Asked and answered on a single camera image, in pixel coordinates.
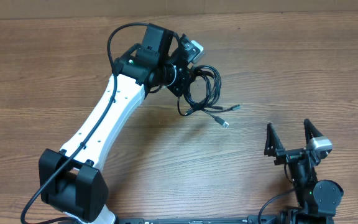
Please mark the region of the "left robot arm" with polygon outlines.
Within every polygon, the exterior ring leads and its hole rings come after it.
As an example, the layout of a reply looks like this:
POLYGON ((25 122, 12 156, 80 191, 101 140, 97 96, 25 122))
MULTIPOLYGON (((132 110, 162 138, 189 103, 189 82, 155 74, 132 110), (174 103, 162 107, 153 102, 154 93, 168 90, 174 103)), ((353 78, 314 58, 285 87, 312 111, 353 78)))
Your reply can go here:
POLYGON ((58 151, 46 149, 39 159, 40 198, 62 212, 56 223, 116 223, 107 205, 102 171, 117 135, 149 94, 168 88, 180 97, 193 72, 189 64, 203 47, 186 35, 146 25, 142 42, 110 58, 112 74, 104 94, 76 134, 58 151))

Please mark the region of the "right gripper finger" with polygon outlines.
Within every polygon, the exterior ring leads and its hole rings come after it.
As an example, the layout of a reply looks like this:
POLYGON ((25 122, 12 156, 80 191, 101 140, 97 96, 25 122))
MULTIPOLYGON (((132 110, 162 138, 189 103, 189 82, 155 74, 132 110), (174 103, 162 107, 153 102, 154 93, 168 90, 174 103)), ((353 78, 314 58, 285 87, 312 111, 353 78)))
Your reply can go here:
POLYGON ((318 138, 322 136, 322 133, 315 128, 309 119, 305 119, 303 125, 305 130, 306 143, 309 143, 312 138, 318 138))
POLYGON ((267 124, 267 138, 264 147, 265 156, 276 156, 277 152, 284 151, 284 146, 281 143, 276 130, 272 123, 267 124))

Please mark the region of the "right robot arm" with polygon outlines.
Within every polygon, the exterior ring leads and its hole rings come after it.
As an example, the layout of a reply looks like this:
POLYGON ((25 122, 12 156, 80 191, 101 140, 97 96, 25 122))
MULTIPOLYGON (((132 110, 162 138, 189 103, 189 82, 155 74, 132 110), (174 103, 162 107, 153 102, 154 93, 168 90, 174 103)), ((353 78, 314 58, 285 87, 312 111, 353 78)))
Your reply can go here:
POLYGON ((318 180, 315 167, 333 150, 332 142, 309 119, 303 122, 306 146, 286 150, 272 123, 267 125, 264 154, 274 157, 276 166, 283 165, 293 188, 266 202, 257 215, 258 223, 333 223, 336 209, 344 195, 343 188, 333 180, 318 180), (297 206, 283 209, 277 216, 263 215, 272 202, 294 193, 297 206))

